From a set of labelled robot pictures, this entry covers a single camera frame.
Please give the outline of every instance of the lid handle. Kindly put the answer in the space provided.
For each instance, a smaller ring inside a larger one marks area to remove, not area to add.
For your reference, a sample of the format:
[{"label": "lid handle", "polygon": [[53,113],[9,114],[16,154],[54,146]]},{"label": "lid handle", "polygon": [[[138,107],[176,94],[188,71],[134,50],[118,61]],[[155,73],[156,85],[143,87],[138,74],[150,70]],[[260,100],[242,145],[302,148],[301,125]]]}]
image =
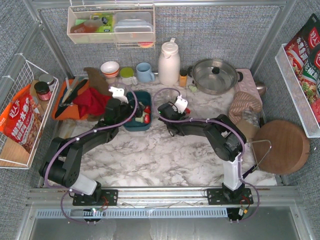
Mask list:
[{"label": "lid handle", "polygon": [[171,57],[171,53],[164,52],[163,54],[166,59]]},{"label": "lid handle", "polygon": [[213,69],[212,69],[212,73],[213,74],[219,74],[220,73],[220,68],[215,66]]}]

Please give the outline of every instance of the small bottle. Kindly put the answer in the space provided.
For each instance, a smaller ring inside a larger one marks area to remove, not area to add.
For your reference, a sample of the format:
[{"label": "small bottle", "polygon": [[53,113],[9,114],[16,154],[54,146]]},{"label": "small bottle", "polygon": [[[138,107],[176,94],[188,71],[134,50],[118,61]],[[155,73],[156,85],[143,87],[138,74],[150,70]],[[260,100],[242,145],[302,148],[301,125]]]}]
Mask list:
[{"label": "small bottle", "polygon": [[186,70],[180,70],[180,77],[179,77],[179,86],[185,87],[187,85],[187,74]]},{"label": "small bottle", "polygon": [[50,100],[52,94],[51,94],[48,83],[44,81],[39,81],[34,85],[34,89],[35,89],[36,95],[41,101]]},{"label": "small bottle", "polygon": [[107,24],[108,19],[106,17],[102,17],[96,20],[87,20],[79,25],[75,25],[71,27],[70,33],[72,34],[90,34],[94,33],[99,27],[104,24]]}]

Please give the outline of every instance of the striped cloth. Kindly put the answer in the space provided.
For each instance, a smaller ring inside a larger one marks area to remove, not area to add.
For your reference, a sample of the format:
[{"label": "striped cloth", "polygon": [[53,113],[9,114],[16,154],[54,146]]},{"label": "striped cloth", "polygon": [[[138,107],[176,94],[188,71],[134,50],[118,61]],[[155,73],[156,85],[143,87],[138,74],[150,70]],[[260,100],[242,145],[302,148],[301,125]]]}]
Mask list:
[{"label": "striped cloth", "polygon": [[262,110],[262,104],[251,94],[239,91],[234,95],[233,102],[229,108],[229,118],[236,125],[242,119],[245,109],[251,109],[255,113]]}]

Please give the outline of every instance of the condiment bottle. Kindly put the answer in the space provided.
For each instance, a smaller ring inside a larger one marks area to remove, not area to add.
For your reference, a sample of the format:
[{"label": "condiment bottle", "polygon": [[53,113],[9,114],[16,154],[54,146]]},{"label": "condiment bottle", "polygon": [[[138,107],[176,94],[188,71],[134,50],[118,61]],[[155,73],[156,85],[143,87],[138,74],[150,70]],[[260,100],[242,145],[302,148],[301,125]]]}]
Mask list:
[{"label": "condiment bottle", "polygon": [[173,86],[179,80],[180,56],[179,47],[175,38],[162,44],[158,63],[158,74],[160,83]]},{"label": "condiment bottle", "polygon": [[179,77],[179,86],[185,87],[187,85],[187,74],[186,70],[180,70],[180,77]]},{"label": "condiment bottle", "polygon": [[89,34],[94,33],[99,27],[108,23],[106,17],[102,17],[96,20],[87,20],[83,23],[71,27],[70,33],[72,34]]},{"label": "condiment bottle", "polygon": [[34,85],[34,89],[35,89],[36,95],[41,101],[50,100],[52,94],[51,94],[48,83],[44,81],[39,81]]}]

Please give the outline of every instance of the red cloth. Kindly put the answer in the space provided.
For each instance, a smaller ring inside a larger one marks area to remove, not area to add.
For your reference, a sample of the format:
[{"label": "red cloth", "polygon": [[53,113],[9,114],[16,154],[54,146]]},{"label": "red cloth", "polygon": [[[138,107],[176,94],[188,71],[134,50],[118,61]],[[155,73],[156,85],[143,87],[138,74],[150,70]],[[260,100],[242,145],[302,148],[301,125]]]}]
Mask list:
[{"label": "red cloth", "polygon": [[89,87],[72,102],[78,105],[79,117],[85,114],[100,116],[105,113],[105,107],[111,96],[102,95],[93,87]]}]

